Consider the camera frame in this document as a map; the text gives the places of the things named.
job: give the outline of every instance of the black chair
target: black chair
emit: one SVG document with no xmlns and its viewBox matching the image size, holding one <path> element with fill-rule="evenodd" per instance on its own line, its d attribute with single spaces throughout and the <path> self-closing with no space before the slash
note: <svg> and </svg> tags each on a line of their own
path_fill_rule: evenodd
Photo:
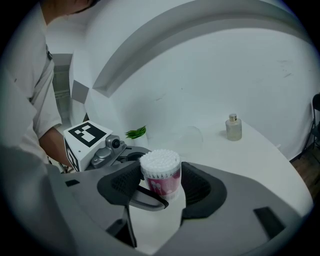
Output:
<svg viewBox="0 0 320 256">
<path fill-rule="evenodd" d="M 299 159 L 301 158 L 301 156 L 306 152 L 306 150 L 309 147 L 312 147 L 312 149 L 314 149 L 316 146 L 318 149 L 320 149 L 320 144 L 318 144 L 318 141 L 317 141 L 317 139 L 320 139 L 320 121 L 319 121 L 318 125 L 316 123 L 316 111 L 320 112 L 320 93 L 316 94 L 312 99 L 312 111 L 313 111 L 313 120 L 312 120 L 311 130 L 310 130 L 308 138 L 304 144 L 303 151 L 299 156 Z M 311 143 L 310 146 L 308 146 L 308 142 L 310 140 L 311 135 L 313 135 L 313 142 Z M 313 155 L 313 157 L 317 160 L 317 162 L 320 165 L 320 161 L 317 159 L 317 157 L 313 153 L 311 153 L 311 154 Z"/>
</svg>

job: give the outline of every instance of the green plant sprig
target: green plant sprig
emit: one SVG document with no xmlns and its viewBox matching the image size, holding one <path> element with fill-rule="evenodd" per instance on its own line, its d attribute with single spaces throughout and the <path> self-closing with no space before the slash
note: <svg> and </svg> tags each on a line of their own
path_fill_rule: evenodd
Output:
<svg viewBox="0 0 320 256">
<path fill-rule="evenodd" d="M 143 126 L 137 130 L 130 130 L 128 132 L 125 133 L 127 138 L 130 138 L 132 140 L 141 137 L 142 135 L 144 135 L 146 133 L 146 126 Z"/>
</svg>

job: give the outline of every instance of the person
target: person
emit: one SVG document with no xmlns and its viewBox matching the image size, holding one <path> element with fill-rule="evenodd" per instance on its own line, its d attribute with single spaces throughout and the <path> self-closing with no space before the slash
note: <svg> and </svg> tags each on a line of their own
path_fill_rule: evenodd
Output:
<svg viewBox="0 0 320 256">
<path fill-rule="evenodd" d="M 49 163 L 49 156 L 66 166 L 72 166 L 65 151 L 64 137 L 56 130 L 62 121 L 52 84 L 54 62 L 46 45 L 46 29 L 56 18 L 82 12 L 98 1 L 38 2 L 17 28 L 3 52 L 1 74 L 5 74 L 5 86 L 8 92 L 14 92 L 16 104 L 11 105 L 10 96 L 4 98 L 8 103 L 5 107 L 11 113 L 1 116 L 6 119 L 6 130 L 9 132 L 3 131 L 1 135 L 4 140 L 18 140 L 12 145 L 37 155 L 46 164 Z M 19 139 L 14 131 L 21 134 Z"/>
</svg>

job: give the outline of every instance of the pink label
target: pink label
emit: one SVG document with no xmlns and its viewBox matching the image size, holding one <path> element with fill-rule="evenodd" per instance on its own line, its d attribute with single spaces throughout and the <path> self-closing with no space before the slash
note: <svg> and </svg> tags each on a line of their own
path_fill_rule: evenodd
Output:
<svg viewBox="0 0 320 256">
<path fill-rule="evenodd" d="M 144 177 L 144 179 L 148 183 L 151 191 L 156 192 L 160 196 L 165 196 L 177 190 L 180 185 L 180 174 L 181 169 L 179 169 L 173 176 L 168 178 L 156 179 Z"/>
</svg>

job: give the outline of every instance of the wooden floor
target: wooden floor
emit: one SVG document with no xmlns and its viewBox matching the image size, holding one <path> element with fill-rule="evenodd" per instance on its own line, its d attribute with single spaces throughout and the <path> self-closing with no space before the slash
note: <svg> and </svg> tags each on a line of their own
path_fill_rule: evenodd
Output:
<svg viewBox="0 0 320 256">
<path fill-rule="evenodd" d="M 316 196 L 320 195 L 320 181 L 315 184 L 317 178 L 320 177 L 320 164 L 313 155 L 320 161 L 320 150 L 315 148 L 309 149 L 300 159 L 291 163 L 304 180 L 313 200 L 315 200 Z"/>
</svg>

